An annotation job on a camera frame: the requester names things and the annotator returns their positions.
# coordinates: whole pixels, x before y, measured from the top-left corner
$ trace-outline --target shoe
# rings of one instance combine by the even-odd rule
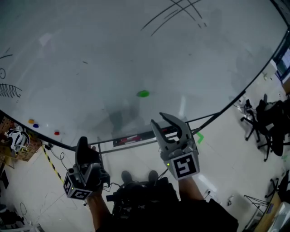
[[[154,170],[149,172],[148,180],[149,182],[156,182],[158,180],[158,173]]]
[[[0,204],[0,213],[5,213],[6,209],[7,209],[6,205]]]
[[[128,171],[122,171],[121,177],[122,177],[124,184],[128,184],[130,182],[133,182],[132,176],[131,176],[130,172],[128,172]]]

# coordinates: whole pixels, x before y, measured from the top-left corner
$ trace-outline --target hazard tape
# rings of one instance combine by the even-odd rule
[[[62,183],[64,183],[62,177],[60,176],[60,174],[58,173],[58,171],[55,169],[55,166],[54,166],[53,163],[51,162],[50,157],[49,157],[48,154],[46,153],[44,147],[43,147],[43,146],[41,146],[41,147],[42,147],[42,149],[43,149],[43,151],[44,151],[44,154],[45,154],[46,158],[49,160],[50,165],[51,165],[52,168],[54,169],[54,172],[56,173],[56,175],[58,176],[58,178],[60,179],[60,181],[61,181]]]

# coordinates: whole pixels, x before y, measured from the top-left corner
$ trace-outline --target white floor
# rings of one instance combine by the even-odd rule
[[[268,94],[268,101],[284,100],[285,93],[279,80],[264,80],[259,77],[247,90],[254,106],[264,93]],[[263,161],[264,151],[257,149],[254,136],[249,141],[244,137],[250,126],[241,123],[243,114],[232,106],[214,122],[201,131],[204,140],[198,145],[200,174],[194,176],[201,192],[207,189],[216,192],[216,198],[221,205],[240,223],[239,231],[250,219],[255,207],[243,196],[250,195],[263,199],[267,192],[269,181],[273,177],[280,177],[288,165],[288,159],[270,154],[267,162]],[[191,123],[195,128],[205,120]],[[102,149],[109,149],[111,144],[102,145]],[[62,148],[54,147],[54,152],[65,153],[63,160],[67,167],[74,164],[74,153]],[[64,178],[66,170],[59,160],[48,152],[53,164]],[[157,143],[144,145],[133,149],[108,153],[103,155],[104,165],[111,175],[111,181],[121,184],[121,172],[128,170],[135,180],[146,180],[150,170],[159,174],[165,166],[159,157]],[[20,203],[27,208],[25,218],[33,223],[40,223],[46,232],[89,232],[94,231],[92,219],[88,209],[82,201],[71,200],[66,197],[61,181],[56,176],[42,150],[35,154],[29,162],[18,161],[15,169],[5,168],[9,186],[5,190],[1,184],[2,203],[14,205],[21,214]],[[166,174],[178,192],[177,181]],[[111,193],[116,191],[112,186]],[[227,199],[233,195],[232,205],[227,206]],[[107,204],[112,210],[113,204]]]

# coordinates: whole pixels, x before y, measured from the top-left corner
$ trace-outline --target person's arm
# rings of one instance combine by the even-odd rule
[[[87,203],[92,213],[95,230],[97,230],[111,216],[110,211],[103,200],[102,194],[98,193],[88,197]]]
[[[195,181],[192,177],[187,177],[178,181],[179,195],[184,200],[204,200]]]

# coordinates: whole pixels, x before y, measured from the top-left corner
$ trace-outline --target green object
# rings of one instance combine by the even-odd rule
[[[198,144],[200,144],[203,141],[204,136],[200,134],[199,132],[196,134],[199,136]]]
[[[138,97],[148,97],[149,96],[149,91],[147,90],[142,90],[140,92],[137,93]]]

